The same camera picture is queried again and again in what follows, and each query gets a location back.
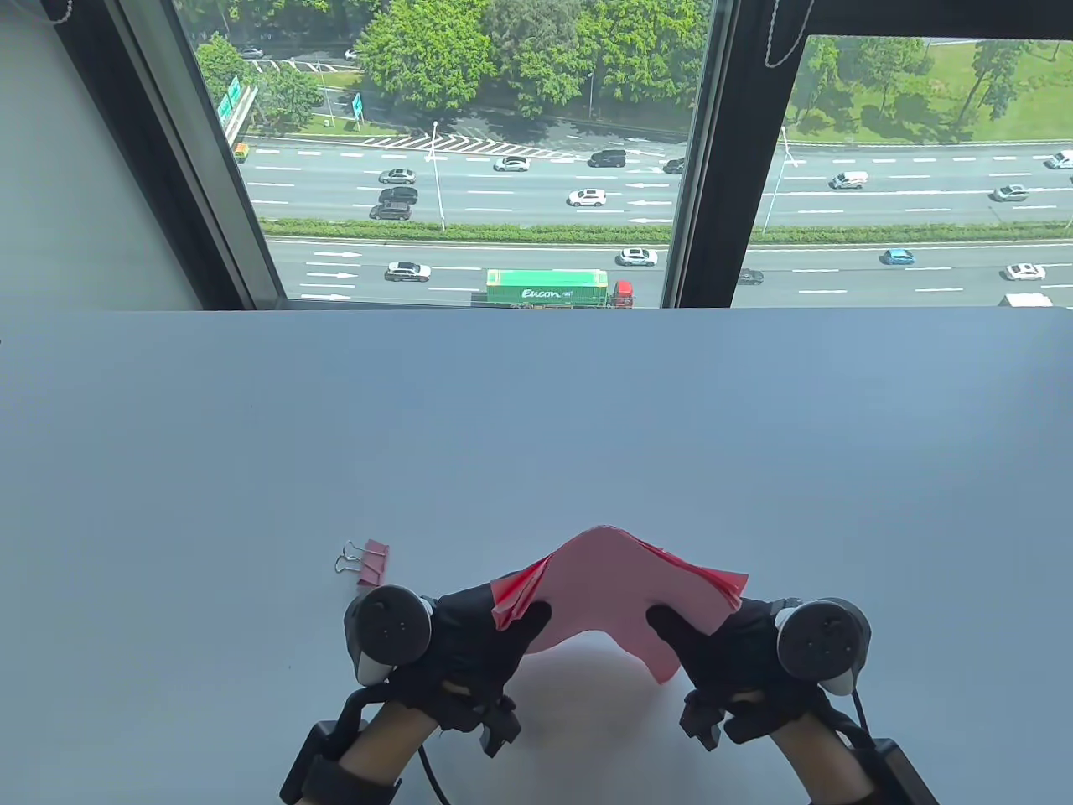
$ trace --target black strap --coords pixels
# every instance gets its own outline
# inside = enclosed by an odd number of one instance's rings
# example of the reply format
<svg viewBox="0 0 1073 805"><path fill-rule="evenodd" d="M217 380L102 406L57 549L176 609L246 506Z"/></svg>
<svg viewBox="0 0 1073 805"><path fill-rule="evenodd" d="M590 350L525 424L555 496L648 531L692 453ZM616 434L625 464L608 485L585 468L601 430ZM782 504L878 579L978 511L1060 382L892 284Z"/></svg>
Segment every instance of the black strap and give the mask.
<svg viewBox="0 0 1073 805"><path fill-rule="evenodd" d="M302 794L317 805L389 805L402 780L380 786L355 777L335 761L318 756L309 767Z"/></svg>

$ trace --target hand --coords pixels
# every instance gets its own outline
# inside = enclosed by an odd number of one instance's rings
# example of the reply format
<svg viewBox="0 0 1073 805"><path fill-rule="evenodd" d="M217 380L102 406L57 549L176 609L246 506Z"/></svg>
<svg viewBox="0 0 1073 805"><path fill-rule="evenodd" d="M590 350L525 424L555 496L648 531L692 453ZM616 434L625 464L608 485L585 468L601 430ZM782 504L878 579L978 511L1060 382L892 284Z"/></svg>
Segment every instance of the hand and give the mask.
<svg viewBox="0 0 1073 805"><path fill-rule="evenodd" d="M398 701L433 718L428 702L443 689L474 705L497 703L529 644L550 620L552 606L544 601L531 604L525 617L503 631L497 631L491 609L487 584L437 600L428 649L387 677Z"/></svg>
<svg viewBox="0 0 1073 805"><path fill-rule="evenodd" d="M829 707L819 685L791 677L779 662L775 612L780 609L743 599L741 609L710 635L664 604L649 608L646 615L648 625L678 655L704 702L734 716L725 728L736 744Z"/></svg>

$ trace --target folded paper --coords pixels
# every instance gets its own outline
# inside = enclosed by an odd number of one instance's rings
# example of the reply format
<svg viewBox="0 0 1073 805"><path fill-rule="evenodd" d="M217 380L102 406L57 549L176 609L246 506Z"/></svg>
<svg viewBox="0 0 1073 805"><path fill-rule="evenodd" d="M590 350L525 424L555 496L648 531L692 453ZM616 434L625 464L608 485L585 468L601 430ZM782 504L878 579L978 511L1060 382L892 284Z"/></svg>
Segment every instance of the folded paper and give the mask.
<svg viewBox="0 0 1073 805"><path fill-rule="evenodd" d="M682 561L612 526L590 528L535 565L491 582L493 617L505 629L534 601L552 619L529 646L536 654L587 631L605 632L648 668L661 685L678 658L645 620L649 606L676 610L705 634L741 605L748 576Z"/></svg>

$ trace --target blue car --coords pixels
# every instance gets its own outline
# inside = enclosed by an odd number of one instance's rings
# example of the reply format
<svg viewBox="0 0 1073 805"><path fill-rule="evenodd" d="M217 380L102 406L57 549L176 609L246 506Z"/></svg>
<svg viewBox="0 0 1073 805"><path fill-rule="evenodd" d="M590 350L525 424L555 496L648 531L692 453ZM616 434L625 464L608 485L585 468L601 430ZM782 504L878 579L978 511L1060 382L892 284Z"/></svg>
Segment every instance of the blue car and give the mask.
<svg viewBox="0 0 1073 805"><path fill-rule="evenodd" d="M883 265L913 265L916 258L909 249L887 249L879 255L879 262Z"/></svg>

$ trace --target forearm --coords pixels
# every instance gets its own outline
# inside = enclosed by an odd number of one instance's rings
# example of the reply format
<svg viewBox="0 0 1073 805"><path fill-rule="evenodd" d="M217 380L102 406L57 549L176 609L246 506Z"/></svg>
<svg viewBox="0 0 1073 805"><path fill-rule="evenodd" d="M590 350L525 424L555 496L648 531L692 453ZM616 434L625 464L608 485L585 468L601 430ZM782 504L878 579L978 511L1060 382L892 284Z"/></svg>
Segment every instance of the forearm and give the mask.
<svg viewBox="0 0 1073 805"><path fill-rule="evenodd" d="M355 777L392 786L436 728L436 721L421 711L387 702L343 753L339 765ZM302 800L298 805L318 804Z"/></svg>
<svg viewBox="0 0 1073 805"><path fill-rule="evenodd" d="M814 805L850 805L876 790L841 738L811 714L776 730L771 738Z"/></svg>

